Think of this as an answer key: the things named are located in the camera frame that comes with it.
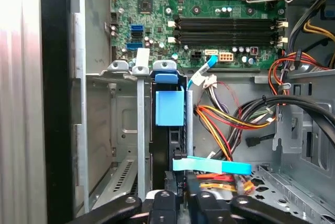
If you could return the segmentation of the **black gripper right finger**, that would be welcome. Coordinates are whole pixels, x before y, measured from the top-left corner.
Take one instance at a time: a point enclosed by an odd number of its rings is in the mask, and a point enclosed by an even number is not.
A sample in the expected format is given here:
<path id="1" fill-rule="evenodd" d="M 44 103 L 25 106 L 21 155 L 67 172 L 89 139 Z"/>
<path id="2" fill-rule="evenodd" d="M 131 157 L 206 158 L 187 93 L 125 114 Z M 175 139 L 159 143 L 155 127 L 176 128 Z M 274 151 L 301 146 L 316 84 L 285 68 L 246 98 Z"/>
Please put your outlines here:
<path id="1" fill-rule="evenodd" d="M 250 196 L 229 203 L 206 191 L 192 196 L 192 223 L 308 223 Z"/>

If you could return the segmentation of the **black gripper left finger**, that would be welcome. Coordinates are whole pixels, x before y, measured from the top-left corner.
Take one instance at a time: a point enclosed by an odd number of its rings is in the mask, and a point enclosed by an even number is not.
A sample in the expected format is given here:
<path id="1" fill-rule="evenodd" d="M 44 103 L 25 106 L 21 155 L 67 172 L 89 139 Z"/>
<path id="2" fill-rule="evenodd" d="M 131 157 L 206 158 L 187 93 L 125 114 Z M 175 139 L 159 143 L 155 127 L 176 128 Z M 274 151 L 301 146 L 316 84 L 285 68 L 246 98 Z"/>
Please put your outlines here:
<path id="1" fill-rule="evenodd" d="M 176 195 L 157 191 L 152 199 L 124 195 L 70 223 L 177 223 Z"/>

